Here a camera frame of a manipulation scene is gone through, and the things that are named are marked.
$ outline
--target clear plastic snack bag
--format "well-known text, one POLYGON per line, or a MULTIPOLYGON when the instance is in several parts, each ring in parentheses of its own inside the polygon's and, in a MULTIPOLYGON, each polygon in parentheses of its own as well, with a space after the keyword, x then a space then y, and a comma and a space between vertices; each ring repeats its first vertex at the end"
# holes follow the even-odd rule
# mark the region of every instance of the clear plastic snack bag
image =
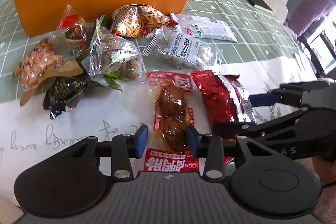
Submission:
POLYGON ((92 44, 89 75, 104 74, 115 79, 135 80, 141 74, 141 57, 134 42, 111 34, 96 21, 97 37, 92 44))
POLYGON ((72 56, 78 57, 87 49, 87 38, 92 24, 76 13, 71 5, 67 5, 59 21, 56 31, 50 34, 50 40, 59 40, 69 47, 72 56))
POLYGON ((170 13, 172 19, 178 23, 176 29, 192 37, 230 40, 237 42, 236 35, 225 21, 208 17, 179 15, 170 13))
POLYGON ((144 56, 150 54, 197 70, 209 69, 211 66, 219 67, 222 62, 218 48, 178 32, 172 27, 163 27, 155 32, 154 38, 143 51, 144 56))
POLYGON ((41 84, 47 70, 58 70, 66 62, 61 52, 55 50, 55 45, 43 39, 23 57, 13 75, 21 74, 21 84, 28 91, 41 84))

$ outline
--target snack package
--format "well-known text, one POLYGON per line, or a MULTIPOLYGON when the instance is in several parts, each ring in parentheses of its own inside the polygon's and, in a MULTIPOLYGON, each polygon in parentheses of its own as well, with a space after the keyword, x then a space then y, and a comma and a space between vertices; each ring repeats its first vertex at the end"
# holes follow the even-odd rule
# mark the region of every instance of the snack package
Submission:
POLYGON ((209 69, 211 66, 220 67, 222 63, 218 48, 212 48, 210 44, 169 27, 155 32, 154 38, 143 51, 144 56, 151 54, 197 70, 209 69))
POLYGON ((152 71, 147 79, 154 95, 155 115, 143 170, 199 171, 199 159, 192 157, 185 136, 187 124, 194 125, 193 109, 186 99, 192 90, 190 75, 152 71))
POLYGON ((115 79, 135 80, 141 74, 141 57, 134 42, 111 34, 96 21, 97 37, 92 44, 89 75, 104 74, 115 79))
POLYGON ((194 125, 193 110, 185 98, 185 92, 192 89, 190 75, 152 71, 147 78, 155 98, 153 130, 160 138, 164 137, 165 150, 188 151, 185 129, 187 124, 194 125))
POLYGON ((50 119, 55 119, 64 112, 73 111, 88 86, 106 86, 115 89, 114 87, 117 84, 112 79, 109 82, 114 83, 114 86, 92 82, 85 71, 81 75, 74 77, 57 77, 44 97, 43 109, 50 110, 50 119))
MULTIPOLYGON (((106 15, 102 15, 99 19, 98 19, 98 23, 100 26, 108 29, 109 26, 110 26, 110 16, 106 16, 106 15)), ((91 48, 94 44, 94 42, 96 41, 97 39, 97 30, 96 30, 96 26, 97 26, 97 23, 95 22, 94 23, 94 26, 86 40, 86 47, 87 48, 91 48)))
POLYGON ((124 37, 142 38, 155 28, 174 26, 177 23, 154 7, 144 4, 126 5, 111 15, 112 34, 124 37))
POLYGON ((211 127, 216 122, 256 122, 248 91, 238 82, 238 75, 203 70, 192 71, 191 76, 202 92, 211 127))
POLYGON ((170 13, 170 15, 178 23, 175 28, 181 33, 185 33, 191 37, 237 42, 236 35, 225 21, 174 13, 170 13))
POLYGON ((88 30, 85 25, 84 18, 68 4, 57 25, 56 32, 52 33, 50 38, 62 40, 63 43, 70 47, 72 54, 77 57, 87 48, 88 30))
POLYGON ((64 64, 61 55, 56 54, 48 39, 41 40, 14 69, 13 75, 21 74, 25 91, 37 88, 47 70, 57 70, 64 64))
POLYGON ((144 171, 159 172, 198 172, 199 159, 193 158, 190 152, 178 153, 149 148, 146 151, 144 171))

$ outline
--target cracker snack pack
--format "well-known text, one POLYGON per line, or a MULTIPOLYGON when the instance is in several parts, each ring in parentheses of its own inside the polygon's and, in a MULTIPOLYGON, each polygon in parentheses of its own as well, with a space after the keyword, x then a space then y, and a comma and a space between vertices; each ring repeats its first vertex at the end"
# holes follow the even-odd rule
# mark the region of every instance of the cracker snack pack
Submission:
POLYGON ((142 38, 155 28, 174 26, 177 23, 154 7, 144 4, 126 5, 111 15, 112 34, 124 37, 142 38))

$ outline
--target french fry snack bag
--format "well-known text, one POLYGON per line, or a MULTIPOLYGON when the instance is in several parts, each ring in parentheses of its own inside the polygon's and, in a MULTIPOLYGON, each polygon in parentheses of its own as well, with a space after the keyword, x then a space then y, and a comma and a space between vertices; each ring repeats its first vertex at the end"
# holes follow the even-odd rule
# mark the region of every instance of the french fry snack bag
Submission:
POLYGON ((154 55, 159 59, 171 60, 197 70, 220 67, 222 55, 217 47, 178 32, 171 27, 155 31, 155 36, 143 51, 144 56, 154 55))
POLYGON ((152 71, 147 79, 154 96, 154 134, 143 170, 161 172, 199 171, 199 159, 191 156, 185 129, 194 125, 193 109, 186 95, 192 90, 190 75, 152 71))
POLYGON ((174 26, 177 23, 154 7, 144 4, 126 5, 111 15, 112 34, 124 37, 142 38, 155 28, 174 26))

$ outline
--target mixed nut package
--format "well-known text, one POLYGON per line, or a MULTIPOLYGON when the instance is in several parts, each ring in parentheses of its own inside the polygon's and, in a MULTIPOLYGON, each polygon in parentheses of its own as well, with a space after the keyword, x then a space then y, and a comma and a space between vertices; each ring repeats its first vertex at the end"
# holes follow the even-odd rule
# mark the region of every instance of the mixed nut package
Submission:
POLYGON ((120 80, 135 80, 141 74, 141 56, 134 42, 113 35, 96 21, 89 75, 107 75, 120 80))

